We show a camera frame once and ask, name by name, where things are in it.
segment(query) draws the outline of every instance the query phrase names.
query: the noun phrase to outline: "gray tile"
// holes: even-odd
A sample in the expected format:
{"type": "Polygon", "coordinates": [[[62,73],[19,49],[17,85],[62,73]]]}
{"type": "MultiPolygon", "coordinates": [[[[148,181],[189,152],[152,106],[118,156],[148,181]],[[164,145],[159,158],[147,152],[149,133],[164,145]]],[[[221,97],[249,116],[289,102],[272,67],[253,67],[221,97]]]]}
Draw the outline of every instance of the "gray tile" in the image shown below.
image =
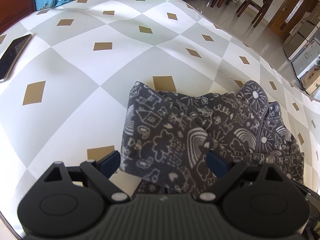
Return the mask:
{"type": "Polygon", "coordinates": [[[196,22],[201,20],[203,17],[201,16],[201,14],[188,7],[188,4],[185,3],[182,0],[170,0],[169,3],[172,3],[173,5],[175,5],[176,7],[178,7],[181,11],[183,11],[185,14],[187,14],[189,17],[191,17],[192,19],[194,19],[196,22]]]}
{"type": "Polygon", "coordinates": [[[284,79],[283,77],[282,77],[282,83],[283,83],[284,87],[285,87],[287,90],[289,90],[289,92],[290,92],[291,94],[293,94],[298,100],[300,100],[300,101],[302,102],[302,94],[301,94],[301,91],[300,91],[300,90],[298,90],[298,89],[295,88],[295,87],[292,87],[292,86],[290,85],[290,83],[289,83],[286,79],[284,79]]]}
{"type": "Polygon", "coordinates": [[[80,11],[65,11],[34,27],[31,32],[39,36],[50,46],[54,46],[102,25],[105,25],[105,23],[89,14],[80,11]],[[58,22],[62,19],[73,19],[73,22],[70,26],[57,26],[58,22]]]}
{"type": "Polygon", "coordinates": [[[27,167],[98,85],[49,48],[31,60],[0,96],[0,123],[27,167]],[[41,103],[22,105],[28,84],[45,81],[41,103]]]}
{"type": "Polygon", "coordinates": [[[231,37],[230,42],[238,45],[241,49],[244,49],[246,52],[248,52],[251,56],[253,56],[256,60],[260,61],[260,56],[258,53],[256,53],[253,49],[251,49],[250,47],[246,46],[242,41],[231,37]]]}
{"type": "Polygon", "coordinates": [[[315,136],[316,141],[320,144],[320,114],[313,112],[305,105],[303,106],[303,109],[306,114],[309,130],[315,136]]]}
{"type": "Polygon", "coordinates": [[[14,195],[10,198],[10,202],[6,203],[5,207],[1,207],[3,216],[9,222],[14,231],[20,236],[24,236],[25,233],[17,216],[17,208],[24,195],[35,182],[36,178],[30,173],[30,171],[26,170],[16,186],[14,195]]]}
{"type": "Polygon", "coordinates": [[[283,85],[265,67],[260,64],[260,86],[281,106],[287,109],[283,85]]]}
{"type": "Polygon", "coordinates": [[[290,113],[288,113],[288,118],[290,123],[290,132],[298,141],[300,151],[304,152],[304,161],[312,167],[312,151],[309,130],[302,123],[298,122],[290,113]],[[304,141],[302,145],[299,139],[299,134],[304,141]]]}
{"type": "Polygon", "coordinates": [[[130,20],[116,21],[108,25],[127,37],[151,45],[157,45],[178,36],[176,32],[169,30],[143,14],[130,20]],[[153,34],[140,32],[141,27],[150,28],[153,34]]]}
{"type": "Polygon", "coordinates": [[[0,54],[9,47],[10,43],[14,39],[23,36],[26,32],[28,32],[28,30],[20,22],[18,22],[4,33],[1,33],[0,36],[6,36],[0,43],[0,54]]]}
{"type": "Polygon", "coordinates": [[[141,13],[144,13],[145,11],[148,11],[149,9],[153,8],[154,6],[157,6],[161,3],[166,2],[165,0],[145,0],[145,1],[114,0],[114,1],[124,3],[125,5],[128,5],[141,13]]]}
{"type": "Polygon", "coordinates": [[[240,89],[238,84],[240,84],[240,82],[244,84],[249,80],[251,80],[251,78],[224,59],[221,60],[217,75],[214,79],[217,84],[230,92],[238,92],[240,89]]]}
{"type": "Polygon", "coordinates": [[[194,41],[221,58],[223,57],[230,43],[221,36],[209,31],[206,27],[200,25],[199,23],[195,23],[181,35],[189,40],[194,41]],[[206,41],[202,34],[210,36],[213,41],[206,41]]]}
{"type": "Polygon", "coordinates": [[[71,11],[82,11],[82,10],[88,10],[94,6],[97,6],[101,3],[104,3],[108,0],[87,0],[86,3],[80,3],[79,0],[75,0],[69,3],[66,3],[64,5],[61,5],[61,8],[64,8],[65,10],[71,10],[71,11]]]}
{"type": "Polygon", "coordinates": [[[153,76],[172,76],[177,92],[189,96],[207,94],[212,85],[211,79],[194,68],[162,49],[152,47],[122,67],[101,87],[127,107],[134,83],[141,81],[154,88],[153,76]]]}

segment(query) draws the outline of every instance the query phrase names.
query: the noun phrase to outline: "patterned blanket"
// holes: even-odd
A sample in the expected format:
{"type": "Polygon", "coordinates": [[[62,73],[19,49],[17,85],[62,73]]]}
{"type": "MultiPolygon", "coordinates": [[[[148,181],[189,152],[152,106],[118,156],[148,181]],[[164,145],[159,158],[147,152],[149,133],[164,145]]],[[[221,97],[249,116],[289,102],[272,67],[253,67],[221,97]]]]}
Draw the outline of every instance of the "patterned blanket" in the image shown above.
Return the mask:
{"type": "Polygon", "coordinates": [[[277,164],[303,182],[304,154],[278,102],[248,81],[239,92],[190,97],[136,82],[129,94],[120,169],[179,193],[199,194],[215,175],[209,150],[227,160],[277,164]]]}

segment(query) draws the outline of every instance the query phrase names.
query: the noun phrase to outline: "appliance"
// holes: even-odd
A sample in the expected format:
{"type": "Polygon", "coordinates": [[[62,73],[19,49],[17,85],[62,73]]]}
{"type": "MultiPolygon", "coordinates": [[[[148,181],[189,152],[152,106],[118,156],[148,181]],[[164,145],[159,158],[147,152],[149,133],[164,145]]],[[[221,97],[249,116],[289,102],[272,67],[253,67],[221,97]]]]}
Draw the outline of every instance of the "appliance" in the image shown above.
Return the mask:
{"type": "Polygon", "coordinates": [[[284,44],[284,52],[290,62],[293,62],[299,56],[314,37],[320,40],[320,30],[318,28],[320,28],[320,3],[316,5],[292,39],[284,44]]]}
{"type": "Polygon", "coordinates": [[[297,78],[301,79],[320,60],[320,40],[314,38],[292,62],[297,78]]]}

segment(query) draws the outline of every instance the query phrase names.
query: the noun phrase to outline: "brown diamond pattern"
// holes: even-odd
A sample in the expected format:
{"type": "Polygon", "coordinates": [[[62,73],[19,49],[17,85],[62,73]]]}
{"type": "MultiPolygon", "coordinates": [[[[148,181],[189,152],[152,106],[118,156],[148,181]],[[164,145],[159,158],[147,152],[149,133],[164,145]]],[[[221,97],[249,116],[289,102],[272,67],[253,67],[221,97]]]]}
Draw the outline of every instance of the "brown diamond pattern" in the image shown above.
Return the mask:
{"type": "Polygon", "coordinates": [[[303,138],[302,138],[301,133],[298,133],[298,139],[299,139],[299,141],[300,141],[300,144],[302,145],[302,144],[304,143],[304,140],[303,140],[303,138]]]}
{"type": "Polygon", "coordinates": [[[236,84],[237,84],[240,88],[243,87],[243,83],[242,83],[241,81],[235,80],[235,82],[236,82],[236,84]]]}
{"type": "Polygon", "coordinates": [[[269,81],[269,83],[270,83],[273,90],[277,90],[277,87],[273,81],[269,81]]]}
{"type": "Polygon", "coordinates": [[[6,36],[7,36],[7,34],[0,36],[0,44],[3,42],[3,40],[4,40],[4,38],[5,38],[6,36]]]}
{"type": "Polygon", "coordinates": [[[87,3],[88,0],[77,0],[79,3],[87,3]]]}
{"type": "Polygon", "coordinates": [[[243,64],[248,64],[248,65],[250,64],[246,57],[243,57],[243,56],[239,56],[239,57],[242,60],[243,64]]]}
{"type": "Polygon", "coordinates": [[[46,10],[39,11],[39,12],[37,13],[37,15],[47,13],[48,11],[50,11],[50,9],[46,9],[46,10]]]}
{"type": "Polygon", "coordinates": [[[93,47],[93,51],[107,49],[112,49],[112,42],[96,42],[93,47]]]}
{"type": "Polygon", "coordinates": [[[209,36],[209,35],[204,35],[204,34],[202,34],[202,37],[203,37],[206,41],[214,41],[214,40],[211,38],[211,36],[209,36]]]}
{"type": "Polygon", "coordinates": [[[105,15],[115,15],[115,11],[103,11],[102,14],[105,14],[105,15]]]}
{"type": "Polygon", "coordinates": [[[41,103],[44,91],[45,81],[36,82],[27,85],[26,93],[22,105],[29,105],[34,103],[41,103]]]}
{"type": "Polygon", "coordinates": [[[140,30],[141,33],[153,34],[152,30],[150,28],[147,28],[147,27],[139,26],[139,30],[140,30]]]}
{"type": "Polygon", "coordinates": [[[168,18],[169,18],[169,19],[178,20],[178,19],[177,19],[177,16],[176,16],[174,13],[167,13],[167,15],[168,15],[168,18]]]}
{"type": "Polygon", "coordinates": [[[198,52],[196,52],[195,50],[193,49],[187,49],[186,50],[190,53],[191,56],[194,56],[194,57],[201,57],[198,52]]]}
{"type": "Polygon", "coordinates": [[[106,146],[106,147],[100,147],[100,148],[93,148],[93,149],[87,149],[87,156],[88,160],[101,160],[105,156],[107,156],[109,153],[113,152],[115,150],[115,146],[106,146]]]}
{"type": "Polygon", "coordinates": [[[172,76],[153,77],[153,84],[156,91],[172,91],[176,92],[172,76]]]}
{"type": "Polygon", "coordinates": [[[73,19],[62,19],[58,22],[57,26],[70,26],[73,22],[73,19]]]}
{"type": "Polygon", "coordinates": [[[299,111],[299,110],[300,110],[299,107],[298,107],[298,105],[297,105],[296,103],[293,103],[292,105],[293,105],[294,109],[296,109],[296,111],[299,111]]]}

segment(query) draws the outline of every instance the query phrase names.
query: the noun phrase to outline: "glossy floor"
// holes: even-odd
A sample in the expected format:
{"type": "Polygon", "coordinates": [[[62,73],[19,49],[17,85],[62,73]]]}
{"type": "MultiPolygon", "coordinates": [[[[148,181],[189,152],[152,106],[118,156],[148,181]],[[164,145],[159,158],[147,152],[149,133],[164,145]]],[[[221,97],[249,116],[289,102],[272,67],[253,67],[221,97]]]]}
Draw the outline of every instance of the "glossy floor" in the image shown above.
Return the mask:
{"type": "Polygon", "coordinates": [[[263,21],[254,28],[251,24],[254,14],[252,14],[250,8],[247,8],[240,17],[237,17],[236,10],[241,3],[231,2],[229,5],[223,3],[220,8],[217,6],[211,8],[209,0],[186,0],[186,2],[214,22],[215,25],[250,46],[286,80],[297,87],[301,87],[292,64],[284,53],[282,47],[284,42],[263,21]]]}

